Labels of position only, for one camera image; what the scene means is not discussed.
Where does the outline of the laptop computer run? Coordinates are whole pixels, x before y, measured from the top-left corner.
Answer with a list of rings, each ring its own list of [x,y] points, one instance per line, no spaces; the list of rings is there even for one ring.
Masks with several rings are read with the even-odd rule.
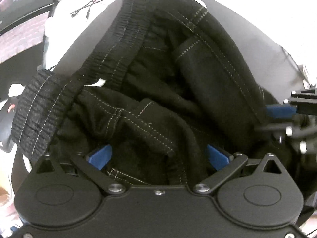
[[[1,0],[1,63],[42,42],[54,0]]]

